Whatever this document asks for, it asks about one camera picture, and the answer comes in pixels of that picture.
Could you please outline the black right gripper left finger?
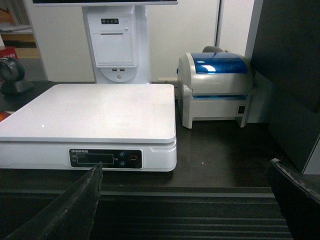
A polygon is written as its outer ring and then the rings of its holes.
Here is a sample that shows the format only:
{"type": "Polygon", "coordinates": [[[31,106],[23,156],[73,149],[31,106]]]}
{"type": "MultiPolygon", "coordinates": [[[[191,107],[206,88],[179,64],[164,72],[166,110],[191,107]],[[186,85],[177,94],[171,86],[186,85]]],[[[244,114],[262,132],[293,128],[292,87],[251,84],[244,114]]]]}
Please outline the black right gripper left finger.
{"type": "Polygon", "coordinates": [[[94,165],[7,240],[88,240],[101,196],[102,163],[94,165]]]}

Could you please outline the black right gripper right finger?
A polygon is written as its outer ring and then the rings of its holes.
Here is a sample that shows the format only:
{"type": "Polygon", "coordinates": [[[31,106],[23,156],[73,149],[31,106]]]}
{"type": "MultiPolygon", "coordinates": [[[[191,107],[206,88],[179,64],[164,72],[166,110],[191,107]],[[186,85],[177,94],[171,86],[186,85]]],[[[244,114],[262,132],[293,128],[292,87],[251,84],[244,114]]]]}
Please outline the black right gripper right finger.
{"type": "Polygon", "coordinates": [[[267,179],[294,240],[320,238],[320,185],[277,158],[269,161],[267,179]]]}

